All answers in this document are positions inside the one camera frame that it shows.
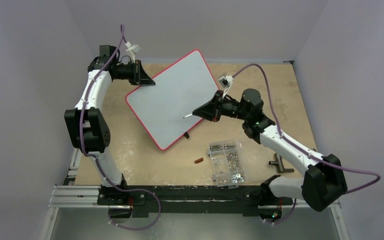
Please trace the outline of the red marker cap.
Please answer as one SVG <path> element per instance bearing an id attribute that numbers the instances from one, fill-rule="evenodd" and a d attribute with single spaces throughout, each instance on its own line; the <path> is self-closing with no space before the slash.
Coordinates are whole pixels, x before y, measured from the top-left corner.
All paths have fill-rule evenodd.
<path id="1" fill-rule="evenodd" d="M 198 164 L 198 163 L 201 163 L 203 160 L 204 160 L 204 158 L 201 157 L 201 158 L 195 160 L 194 163 L 195 163 L 195 164 Z"/>

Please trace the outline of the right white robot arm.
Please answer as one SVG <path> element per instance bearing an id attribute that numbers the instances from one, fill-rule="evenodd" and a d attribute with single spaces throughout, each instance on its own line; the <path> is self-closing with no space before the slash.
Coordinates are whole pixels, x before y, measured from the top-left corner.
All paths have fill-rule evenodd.
<path id="1" fill-rule="evenodd" d="M 259 197 L 262 205 L 286 197 L 304 200 L 313 210 L 323 211 L 348 191 L 341 161 L 334 154 L 323 155 L 291 138 L 263 113 L 263 105 L 256 89 L 244 90 L 240 101 L 225 99 L 218 90 L 191 114 L 211 122 L 222 116 L 242 120 L 248 138 L 278 153 L 298 170 L 300 178 L 274 175 L 264 181 Z"/>

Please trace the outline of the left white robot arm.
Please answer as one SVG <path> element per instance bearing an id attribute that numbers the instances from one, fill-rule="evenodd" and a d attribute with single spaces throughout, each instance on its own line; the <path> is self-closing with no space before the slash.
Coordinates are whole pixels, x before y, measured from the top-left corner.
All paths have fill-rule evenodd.
<path id="1" fill-rule="evenodd" d="M 99 55 L 87 67 L 87 83 L 79 102 L 64 112 L 70 141 L 74 148 L 90 158 L 101 177 L 101 195 L 118 205 L 126 203 L 131 190 L 117 168 L 109 150 L 110 128 L 101 112 L 105 95 L 114 80 L 127 80 L 133 86 L 154 86 L 155 81 L 144 71 L 138 59 L 120 62 L 118 47 L 101 45 Z"/>

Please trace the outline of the pink framed whiteboard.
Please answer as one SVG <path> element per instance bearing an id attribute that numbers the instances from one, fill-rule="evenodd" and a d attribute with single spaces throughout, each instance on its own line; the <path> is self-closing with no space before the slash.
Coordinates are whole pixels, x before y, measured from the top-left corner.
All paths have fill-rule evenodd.
<path id="1" fill-rule="evenodd" d="M 210 100 L 219 87 L 198 49 L 152 79 L 155 85 L 137 87 L 125 102 L 157 147 L 165 151 L 202 121 L 196 116 L 183 117 Z"/>

